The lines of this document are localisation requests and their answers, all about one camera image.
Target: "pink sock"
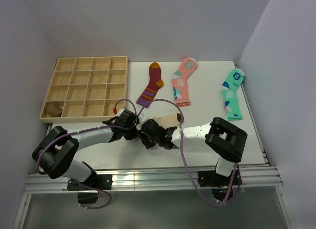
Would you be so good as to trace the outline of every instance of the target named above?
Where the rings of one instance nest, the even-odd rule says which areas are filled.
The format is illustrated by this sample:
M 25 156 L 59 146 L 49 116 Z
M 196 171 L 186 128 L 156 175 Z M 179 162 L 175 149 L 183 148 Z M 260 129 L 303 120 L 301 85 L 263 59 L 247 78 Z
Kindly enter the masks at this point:
M 178 106 L 190 104 L 187 79 L 197 67 L 197 61 L 193 58 L 185 58 L 178 70 L 172 74 L 172 89 L 174 102 Z

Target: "grid organizer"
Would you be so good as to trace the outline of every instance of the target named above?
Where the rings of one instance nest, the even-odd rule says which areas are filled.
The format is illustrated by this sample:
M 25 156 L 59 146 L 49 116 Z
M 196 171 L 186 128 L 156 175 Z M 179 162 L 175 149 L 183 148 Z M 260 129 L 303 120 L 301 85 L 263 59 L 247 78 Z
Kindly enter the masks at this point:
M 59 58 L 40 116 L 44 123 L 109 120 L 118 99 L 126 98 L 128 58 Z M 46 107 L 56 103 L 61 117 Z M 117 105 L 123 107 L 125 101 Z

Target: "white table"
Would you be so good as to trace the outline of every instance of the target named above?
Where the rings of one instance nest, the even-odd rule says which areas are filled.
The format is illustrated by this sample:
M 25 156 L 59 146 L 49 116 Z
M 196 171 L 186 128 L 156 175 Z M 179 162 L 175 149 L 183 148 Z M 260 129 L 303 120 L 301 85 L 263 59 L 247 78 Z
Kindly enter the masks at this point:
M 149 75 L 148 68 L 151 62 L 131 62 L 128 71 L 128 91 L 130 100 L 136 104 L 137 98 L 146 88 Z M 181 62 L 159 62 L 162 70 L 164 86 L 157 92 L 155 98 L 164 98 L 173 101 L 171 74 L 177 70 Z M 229 71 L 234 68 L 232 61 L 203 61 L 198 62 L 197 69 L 188 79 L 190 106 L 181 107 L 184 114 L 184 127 L 210 123 L 214 117 L 226 119 L 223 101 L 219 87 Z M 232 123 L 248 133 L 241 164 L 264 164 L 258 138 L 250 117 L 242 89 L 237 91 L 242 120 Z M 154 102 L 144 110 L 148 116 L 165 116 L 176 112 L 176 108 L 169 103 Z M 82 129 L 95 127 L 100 123 L 55 123 L 65 129 Z M 185 157 L 189 166 L 215 166 L 218 155 L 209 146 L 189 146 L 184 148 Z M 75 160 L 85 161 L 94 169 L 141 169 L 182 167 L 180 151 L 166 150 L 155 146 L 146 149 L 140 140 L 97 144 L 75 155 Z

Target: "striped sock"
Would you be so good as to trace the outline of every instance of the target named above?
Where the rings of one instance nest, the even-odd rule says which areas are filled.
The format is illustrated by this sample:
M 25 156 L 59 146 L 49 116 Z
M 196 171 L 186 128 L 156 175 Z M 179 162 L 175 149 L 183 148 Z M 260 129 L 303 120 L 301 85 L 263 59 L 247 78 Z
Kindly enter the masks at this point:
M 140 97 L 137 99 L 136 103 L 144 106 L 149 101 L 151 101 L 157 91 L 163 87 L 163 81 L 161 80 L 161 68 L 156 62 L 153 62 L 149 66 L 149 83 Z

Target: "compartment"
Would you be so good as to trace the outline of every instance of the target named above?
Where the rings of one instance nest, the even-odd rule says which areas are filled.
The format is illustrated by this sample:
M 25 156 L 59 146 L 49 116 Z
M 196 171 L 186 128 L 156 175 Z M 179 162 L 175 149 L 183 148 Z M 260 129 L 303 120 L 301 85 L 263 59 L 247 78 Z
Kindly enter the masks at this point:
M 115 116 L 113 112 L 113 108 L 117 101 L 118 100 L 105 100 L 103 116 Z M 119 109 L 121 109 L 124 106 L 124 103 L 125 102 L 122 101 L 117 104 L 117 107 L 116 107 L 117 111 L 119 111 Z
M 103 99 L 105 98 L 106 84 L 90 84 L 88 86 L 86 99 Z
M 107 70 L 92 70 L 90 73 L 89 83 L 107 83 L 108 71 Z
M 70 85 L 66 100 L 84 100 L 87 85 Z
M 126 70 L 127 57 L 111 57 L 110 58 L 110 70 Z
M 70 84 L 88 84 L 90 71 L 73 71 Z
M 58 59 L 55 71 L 71 71 L 73 70 L 75 58 Z
M 52 118 L 46 111 L 46 107 L 50 104 L 50 103 L 56 103 L 59 108 L 64 109 L 64 103 L 65 101 L 57 101 L 57 102 L 45 102 L 44 108 L 43 108 L 43 112 L 41 114 L 41 118 Z
M 109 69 L 109 57 L 97 57 L 92 60 L 92 70 L 108 70 Z
M 68 86 L 51 86 L 46 101 L 64 101 Z
M 125 84 L 107 84 L 105 99 L 121 99 L 125 97 Z
M 71 71 L 55 72 L 51 85 L 69 85 L 71 78 Z
M 77 58 L 75 61 L 74 70 L 90 70 L 92 58 Z
M 102 116 L 104 100 L 87 100 L 83 107 L 83 116 Z
M 66 101 L 62 117 L 82 117 L 84 101 Z
M 126 70 L 110 70 L 108 83 L 126 83 Z

